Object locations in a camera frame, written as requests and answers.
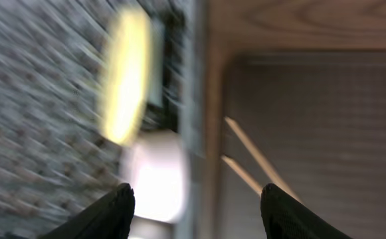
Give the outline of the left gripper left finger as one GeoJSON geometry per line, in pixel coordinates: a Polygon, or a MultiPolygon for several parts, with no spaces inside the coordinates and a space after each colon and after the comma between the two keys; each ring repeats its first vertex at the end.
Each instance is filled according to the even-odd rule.
{"type": "Polygon", "coordinates": [[[128,239],[135,203],[134,190],[122,183],[41,239],[128,239]]]}

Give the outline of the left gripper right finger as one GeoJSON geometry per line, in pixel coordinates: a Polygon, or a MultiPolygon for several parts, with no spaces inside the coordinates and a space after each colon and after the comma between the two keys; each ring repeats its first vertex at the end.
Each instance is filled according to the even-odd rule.
{"type": "Polygon", "coordinates": [[[262,190],[260,211],[267,238],[351,239],[273,183],[262,190]]]}

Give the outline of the wooden chopstick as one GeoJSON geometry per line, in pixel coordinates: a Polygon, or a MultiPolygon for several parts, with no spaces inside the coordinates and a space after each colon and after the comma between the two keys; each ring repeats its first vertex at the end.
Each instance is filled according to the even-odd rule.
{"type": "Polygon", "coordinates": [[[223,155],[221,159],[258,195],[262,193],[262,186],[251,177],[234,159],[223,155]]]}
{"type": "Polygon", "coordinates": [[[279,186],[288,195],[302,203],[299,196],[291,189],[288,183],[280,176],[271,162],[262,154],[259,148],[252,142],[250,137],[243,131],[241,126],[232,118],[225,116],[225,122],[233,130],[235,135],[240,139],[253,159],[258,163],[266,176],[277,186],[279,186]]]}

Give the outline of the white round bowl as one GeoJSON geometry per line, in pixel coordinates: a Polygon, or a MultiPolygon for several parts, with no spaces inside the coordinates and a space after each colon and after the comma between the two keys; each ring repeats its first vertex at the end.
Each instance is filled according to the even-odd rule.
{"type": "Polygon", "coordinates": [[[141,134],[123,156],[120,175],[136,199],[134,215],[176,223],[185,212],[190,162],[182,138],[170,131],[141,134]]]}

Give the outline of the yellow round plate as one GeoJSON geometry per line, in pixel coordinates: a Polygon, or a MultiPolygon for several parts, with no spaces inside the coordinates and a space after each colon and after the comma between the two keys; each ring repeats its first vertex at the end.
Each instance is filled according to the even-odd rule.
{"type": "Polygon", "coordinates": [[[149,15],[138,6],[120,9],[104,44],[97,101],[100,133],[117,145],[130,145],[142,123],[151,49],[149,15]]]}

